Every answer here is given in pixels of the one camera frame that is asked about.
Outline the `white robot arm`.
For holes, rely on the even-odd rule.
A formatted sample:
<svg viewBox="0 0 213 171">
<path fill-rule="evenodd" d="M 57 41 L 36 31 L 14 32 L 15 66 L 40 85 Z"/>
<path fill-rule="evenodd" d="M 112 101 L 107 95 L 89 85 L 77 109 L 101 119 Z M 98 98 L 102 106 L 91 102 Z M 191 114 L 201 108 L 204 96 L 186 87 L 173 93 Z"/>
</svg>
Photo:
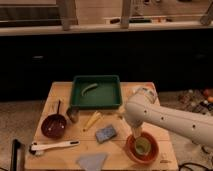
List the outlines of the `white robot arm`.
<svg viewBox="0 0 213 171">
<path fill-rule="evenodd" d="M 124 118 L 137 128 L 143 122 L 156 125 L 192 141 L 213 148 L 213 117 L 156 105 L 157 93 L 140 87 L 125 103 Z"/>
</svg>

